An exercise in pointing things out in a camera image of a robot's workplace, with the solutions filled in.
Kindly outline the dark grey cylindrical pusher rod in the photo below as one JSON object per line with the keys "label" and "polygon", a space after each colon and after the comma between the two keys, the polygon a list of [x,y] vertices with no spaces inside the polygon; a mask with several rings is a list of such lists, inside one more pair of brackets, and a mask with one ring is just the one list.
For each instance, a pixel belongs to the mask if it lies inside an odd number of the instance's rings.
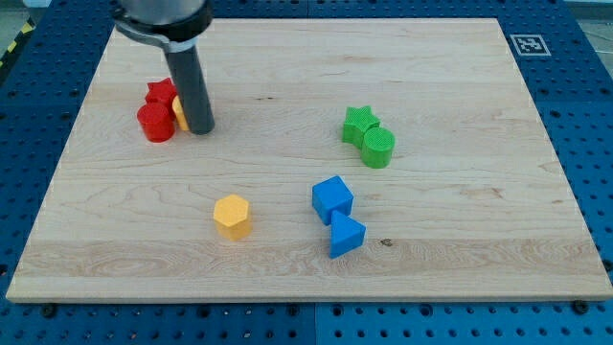
{"label": "dark grey cylindrical pusher rod", "polygon": [[165,49],[165,58],[190,132],[211,132],[215,119],[195,45],[171,44]]}

